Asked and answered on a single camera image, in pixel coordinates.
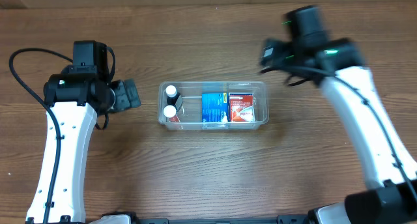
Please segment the white Hansaplast plaster box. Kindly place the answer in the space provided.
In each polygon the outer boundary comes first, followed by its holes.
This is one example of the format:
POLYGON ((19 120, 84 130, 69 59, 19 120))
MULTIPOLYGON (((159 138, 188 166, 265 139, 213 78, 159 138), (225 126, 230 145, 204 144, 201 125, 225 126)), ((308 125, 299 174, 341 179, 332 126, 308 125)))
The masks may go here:
POLYGON ((252 94, 252 107, 253 107, 253 121, 256 122, 256 120, 257 120, 257 98, 254 94, 252 94))

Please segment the clear plastic container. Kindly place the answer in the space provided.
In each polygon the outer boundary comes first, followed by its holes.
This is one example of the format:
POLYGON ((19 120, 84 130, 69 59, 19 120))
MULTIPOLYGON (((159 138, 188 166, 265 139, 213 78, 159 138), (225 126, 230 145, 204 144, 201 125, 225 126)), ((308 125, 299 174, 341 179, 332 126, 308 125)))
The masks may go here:
POLYGON ((158 121, 170 130, 256 130, 268 122, 268 92, 261 81, 166 81, 160 84, 158 93, 158 121), (182 107, 177 111, 180 122, 169 122, 163 114, 167 106, 165 89, 174 85, 182 96, 182 107), (202 121, 202 94, 226 92, 228 95, 228 122, 202 121), (256 122, 231 122, 230 93, 252 93, 257 98, 256 122))

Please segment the black bottle white cap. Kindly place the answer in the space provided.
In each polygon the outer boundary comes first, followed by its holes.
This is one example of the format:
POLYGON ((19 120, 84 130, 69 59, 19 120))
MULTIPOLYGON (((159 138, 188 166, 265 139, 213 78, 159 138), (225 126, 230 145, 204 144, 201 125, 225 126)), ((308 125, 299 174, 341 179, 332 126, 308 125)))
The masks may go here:
POLYGON ((182 96, 174 85, 169 85, 165 89, 167 95, 167 105, 172 105, 178 111, 182 107, 182 96))

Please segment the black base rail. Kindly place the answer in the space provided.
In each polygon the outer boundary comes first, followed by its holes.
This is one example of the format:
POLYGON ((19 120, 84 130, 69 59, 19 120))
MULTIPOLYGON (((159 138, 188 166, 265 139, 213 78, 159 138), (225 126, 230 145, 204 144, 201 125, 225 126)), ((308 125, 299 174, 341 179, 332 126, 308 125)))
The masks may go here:
POLYGON ((278 215, 276 217, 245 217, 217 219, 167 219, 138 218, 135 212, 113 212, 104 214, 91 223, 109 224, 310 224, 305 214, 278 215))

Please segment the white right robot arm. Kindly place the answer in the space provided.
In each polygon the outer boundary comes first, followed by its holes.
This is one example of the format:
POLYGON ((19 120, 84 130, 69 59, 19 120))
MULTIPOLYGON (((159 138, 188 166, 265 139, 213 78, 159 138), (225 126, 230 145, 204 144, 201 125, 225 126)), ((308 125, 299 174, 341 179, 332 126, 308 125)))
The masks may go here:
POLYGON ((299 223, 408 223, 416 219, 416 161, 400 140, 354 42, 331 40, 310 5, 285 15, 290 41, 267 39, 262 73, 310 81, 333 105, 358 155, 366 190, 296 217, 299 223))

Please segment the red medicine box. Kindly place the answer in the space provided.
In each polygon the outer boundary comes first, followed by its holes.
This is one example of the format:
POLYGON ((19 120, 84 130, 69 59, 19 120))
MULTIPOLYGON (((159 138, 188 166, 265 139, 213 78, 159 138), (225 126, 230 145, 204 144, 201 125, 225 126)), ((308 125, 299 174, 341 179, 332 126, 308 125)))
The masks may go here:
POLYGON ((252 93, 230 93, 229 108, 231 122, 255 122, 252 93))

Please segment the orange bottle white cap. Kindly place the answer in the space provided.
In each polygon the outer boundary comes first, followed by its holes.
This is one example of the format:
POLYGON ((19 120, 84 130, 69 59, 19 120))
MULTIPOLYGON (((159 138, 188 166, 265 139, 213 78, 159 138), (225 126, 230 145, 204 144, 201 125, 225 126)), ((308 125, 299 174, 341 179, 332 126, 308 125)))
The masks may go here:
POLYGON ((180 122, 177 116, 177 109, 173 105, 167 105, 163 109, 164 116, 168 119, 169 122, 180 122))

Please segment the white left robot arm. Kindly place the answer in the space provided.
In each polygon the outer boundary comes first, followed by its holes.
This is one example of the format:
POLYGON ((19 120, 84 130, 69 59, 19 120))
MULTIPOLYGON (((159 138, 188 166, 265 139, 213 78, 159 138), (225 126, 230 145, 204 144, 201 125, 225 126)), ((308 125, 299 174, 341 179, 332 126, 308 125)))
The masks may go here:
POLYGON ((106 83, 95 74, 54 74, 44 86, 47 138, 26 223, 85 223, 84 178, 99 115, 140 105, 133 79, 106 83))

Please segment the blue medicine box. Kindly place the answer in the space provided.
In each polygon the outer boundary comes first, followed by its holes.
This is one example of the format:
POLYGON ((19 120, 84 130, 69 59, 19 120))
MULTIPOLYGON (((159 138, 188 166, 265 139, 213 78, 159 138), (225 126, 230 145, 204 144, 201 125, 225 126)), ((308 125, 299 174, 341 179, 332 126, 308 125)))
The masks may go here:
POLYGON ((226 92, 206 92, 202 94, 202 121, 228 122, 228 95, 226 92))

